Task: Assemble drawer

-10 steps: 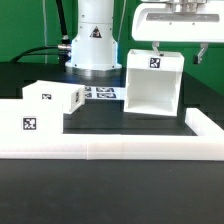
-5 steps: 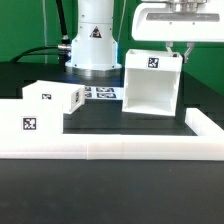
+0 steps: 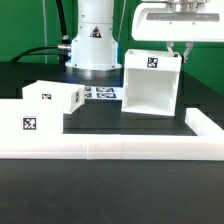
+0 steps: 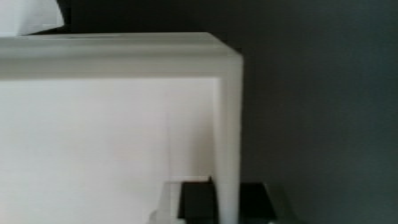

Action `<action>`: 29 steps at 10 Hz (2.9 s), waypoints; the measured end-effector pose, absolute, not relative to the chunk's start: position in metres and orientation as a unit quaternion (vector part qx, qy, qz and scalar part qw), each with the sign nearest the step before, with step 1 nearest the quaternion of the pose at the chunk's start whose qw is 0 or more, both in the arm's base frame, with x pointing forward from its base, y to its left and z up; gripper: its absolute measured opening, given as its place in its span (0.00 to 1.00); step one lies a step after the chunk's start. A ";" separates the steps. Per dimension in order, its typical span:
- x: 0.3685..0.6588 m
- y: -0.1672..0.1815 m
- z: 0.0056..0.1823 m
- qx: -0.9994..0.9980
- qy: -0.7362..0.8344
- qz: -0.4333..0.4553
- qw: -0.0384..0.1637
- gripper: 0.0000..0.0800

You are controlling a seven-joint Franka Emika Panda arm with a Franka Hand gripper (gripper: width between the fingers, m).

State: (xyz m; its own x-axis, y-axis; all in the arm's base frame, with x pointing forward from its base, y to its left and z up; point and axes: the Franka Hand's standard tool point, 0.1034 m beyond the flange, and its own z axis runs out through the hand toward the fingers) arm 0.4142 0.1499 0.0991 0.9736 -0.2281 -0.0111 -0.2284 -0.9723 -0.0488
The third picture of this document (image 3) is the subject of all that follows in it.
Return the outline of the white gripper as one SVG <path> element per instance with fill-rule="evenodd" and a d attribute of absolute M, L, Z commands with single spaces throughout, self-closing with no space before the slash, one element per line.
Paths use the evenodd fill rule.
<path fill-rule="evenodd" d="M 173 57 L 174 42 L 186 42 L 183 62 L 193 42 L 224 42 L 224 0 L 141 0 L 132 23 L 138 41 L 167 42 Z"/>

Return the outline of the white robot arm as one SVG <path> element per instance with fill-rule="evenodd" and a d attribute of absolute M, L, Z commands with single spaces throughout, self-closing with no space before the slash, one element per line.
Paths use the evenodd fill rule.
<path fill-rule="evenodd" d="M 112 36 L 114 0 L 78 0 L 78 33 L 70 46 L 70 70 L 119 69 Z M 141 0 L 131 35 L 136 41 L 224 42 L 224 0 Z"/>

